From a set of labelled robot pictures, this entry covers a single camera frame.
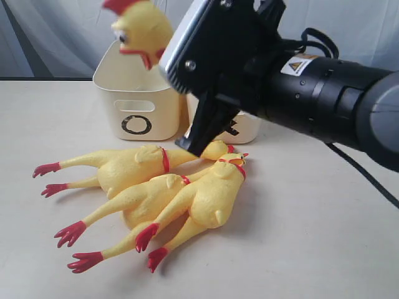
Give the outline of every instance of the screw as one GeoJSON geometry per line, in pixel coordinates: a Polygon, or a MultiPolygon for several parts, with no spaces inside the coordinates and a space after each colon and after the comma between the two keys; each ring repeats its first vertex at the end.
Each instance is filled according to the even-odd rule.
{"type": "Polygon", "coordinates": [[[193,72],[195,68],[197,68],[197,64],[193,60],[187,60],[185,63],[186,70],[189,72],[193,72]]]}
{"type": "Polygon", "coordinates": [[[220,1],[220,6],[224,8],[230,8],[233,5],[233,0],[222,0],[220,1]]]}

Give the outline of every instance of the rubber chicken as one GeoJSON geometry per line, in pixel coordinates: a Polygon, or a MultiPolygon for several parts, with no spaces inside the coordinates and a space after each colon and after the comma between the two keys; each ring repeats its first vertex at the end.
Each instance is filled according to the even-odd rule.
{"type": "Polygon", "coordinates": [[[168,18],[149,0],[106,0],[103,7],[119,16],[112,28],[120,53],[140,55],[147,70],[158,64],[173,36],[168,18]]]}
{"type": "Polygon", "coordinates": [[[79,261],[68,264],[73,273],[82,273],[99,262],[123,254],[136,247],[135,239],[139,232],[150,225],[159,213],[186,185],[199,180],[208,169],[204,169],[191,176],[179,176],[177,174],[164,174],[157,176],[148,182],[141,183],[123,190],[111,201],[99,207],[91,215],[79,222],[60,230],[55,237],[62,237],[58,248],[69,241],[72,246],[82,233],[95,221],[118,211],[122,212],[122,218],[131,230],[119,244],[101,252],[89,252],[74,254],[79,261]]]}
{"type": "MultiPolygon", "coordinates": [[[[233,147],[224,144],[223,141],[213,141],[205,149],[201,158],[216,161],[220,156],[232,150],[233,147]]],[[[67,189],[101,187],[107,193],[107,198],[112,199],[130,186],[169,173],[171,168],[196,159],[196,156],[183,149],[165,150],[156,145],[145,145],[134,149],[102,150],[66,161],[38,166],[33,173],[33,178],[71,166],[97,167],[95,176],[73,183],[47,185],[42,195],[49,197],[67,189]]]]}
{"type": "Polygon", "coordinates": [[[154,272],[173,249],[207,229],[224,225],[246,178],[243,165],[248,154],[226,154],[206,170],[197,181],[187,185],[136,237],[136,249],[144,251],[148,243],[168,224],[188,211],[184,226],[169,243],[148,255],[148,268],[154,272]]]}

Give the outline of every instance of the storage bin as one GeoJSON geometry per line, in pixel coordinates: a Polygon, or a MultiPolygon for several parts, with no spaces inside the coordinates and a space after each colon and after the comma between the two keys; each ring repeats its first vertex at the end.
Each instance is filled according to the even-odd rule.
{"type": "Polygon", "coordinates": [[[93,82],[113,133],[123,140],[165,140],[179,128],[179,94],[159,68],[147,71],[139,55],[123,55],[115,41],[99,63],[93,82]]]}
{"type": "MultiPolygon", "coordinates": [[[[195,111],[198,106],[198,99],[187,95],[188,118],[190,124],[193,122],[195,111]]],[[[229,144],[243,144],[251,142],[256,138],[261,127],[262,120],[246,112],[239,112],[234,118],[228,130],[217,136],[215,139],[223,140],[229,144]]]]}

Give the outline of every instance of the white table surface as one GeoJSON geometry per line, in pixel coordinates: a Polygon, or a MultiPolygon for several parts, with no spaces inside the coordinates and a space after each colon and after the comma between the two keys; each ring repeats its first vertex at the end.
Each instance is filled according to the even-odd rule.
{"type": "MultiPolygon", "coordinates": [[[[113,214],[58,249],[54,234],[105,194],[45,199],[46,184],[95,169],[32,179],[34,168],[144,143],[112,135],[92,82],[0,82],[0,103],[0,298],[399,298],[399,211],[322,143],[266,122],[237,146],[250,153],[248,179],[224,227],[181,246],[154,274],[146,262],[156,244],[73,274],[73,253],[106,249],[128,230],[113,214]]],[[[399,196],[398,174],[345,150],[399,196]]]]}

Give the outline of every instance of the curtain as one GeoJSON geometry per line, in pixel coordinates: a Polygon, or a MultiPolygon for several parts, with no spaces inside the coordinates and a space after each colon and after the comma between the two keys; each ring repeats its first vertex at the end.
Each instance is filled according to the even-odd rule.
{"type": "MultiPolygon", "coordinates": [[[[192,0],[160,0],[176,28],[192,0]]],[[[0,77],[87,77],[115,39],[103,0],[0,0],[0,77]]],[[[341,58],[399,69],[399,1],[285,0],[280,33],[324,31],[341,58]]]]}

